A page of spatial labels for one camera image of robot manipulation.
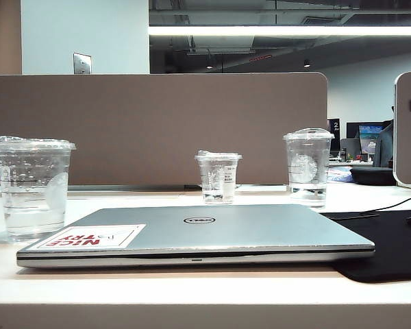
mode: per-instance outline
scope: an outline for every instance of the desk partition panel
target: desk partition panel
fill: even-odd
[[[74,142],[69,184],[198,184],[199,149],[286,184],[283,135],[326,118],[320,73],[0,76],[0,135]]]
[[[395,82],[393,174],[397,181],[411,184],[411,72]]]

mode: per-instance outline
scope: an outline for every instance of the nice try sticker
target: nice try sticker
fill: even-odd
[[[125,248],[145,226],[145,224],[72,226],[33,245],[28,250]]]

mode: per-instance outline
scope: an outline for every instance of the fluorescent light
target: fluorescent light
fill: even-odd
[[[411,36],[411,26],[149,26],[150,36]]]

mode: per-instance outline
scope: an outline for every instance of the ceiling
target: ceiling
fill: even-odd
[[[411,0],[149,0],[149,24],[411,26]],[[151,36],[152,73],[306,71],[411,52],[411,37]]]

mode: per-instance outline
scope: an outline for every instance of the pipe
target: pipe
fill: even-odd
[[[261,10],[150,10],[151,16],[170,16],[170,15],[215,15],[215,14],[313,14],[313,15],[330,15],[330,14],[352,14],[352,15],[374,15],[374,14],[411,14],[411,10],[360,10],[360,9],[261,9]]]

